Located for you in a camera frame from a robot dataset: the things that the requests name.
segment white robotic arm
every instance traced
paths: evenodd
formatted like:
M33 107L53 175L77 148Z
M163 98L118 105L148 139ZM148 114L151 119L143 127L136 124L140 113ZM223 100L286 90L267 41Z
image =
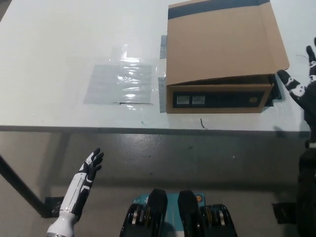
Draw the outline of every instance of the white robotic arm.
M47 237L73 237L74 224L79 221L89 196L96 172L101 169L103 153L92 152L74 175L61 204L58 219L48 228Z

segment plastic sheet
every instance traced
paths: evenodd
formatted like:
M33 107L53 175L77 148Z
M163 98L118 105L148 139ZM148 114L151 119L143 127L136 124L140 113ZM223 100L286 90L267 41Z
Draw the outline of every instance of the plastic sheet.
M127 49L115 48L113 57L94 66L84 103L151 103L156 67L150 60L128 57Z

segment cardboard box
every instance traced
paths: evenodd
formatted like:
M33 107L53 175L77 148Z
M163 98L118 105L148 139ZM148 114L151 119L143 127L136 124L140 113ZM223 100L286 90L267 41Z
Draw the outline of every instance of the cardboard box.
M168 113L259 113L289 62L268 0L169 6Z

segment white table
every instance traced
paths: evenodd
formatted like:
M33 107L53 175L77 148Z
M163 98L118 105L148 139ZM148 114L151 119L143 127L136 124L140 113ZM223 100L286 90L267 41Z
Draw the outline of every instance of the white table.
M0 23L0 130L191 133L204 130L202 119L208 132L308 131L284 91L284 101L261 114L160 113L160 38L167 33L168 5L181 1L13 0ZM307 84L308 61L298 55L306 55L316 36L315 1L272 0L272 6L288 71ZM152 104L85 103L94 67L115 64L122 55L154 68ZM108 91L116 93L114 83Z

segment white label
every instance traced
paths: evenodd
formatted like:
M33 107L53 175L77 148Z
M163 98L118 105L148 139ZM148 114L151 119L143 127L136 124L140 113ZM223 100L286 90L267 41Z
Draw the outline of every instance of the white label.
M205 104L205 95L194 95L192 98L193 105L204 105Z
M188 105L190 103L189 95L178 95L177 96L177 105Z

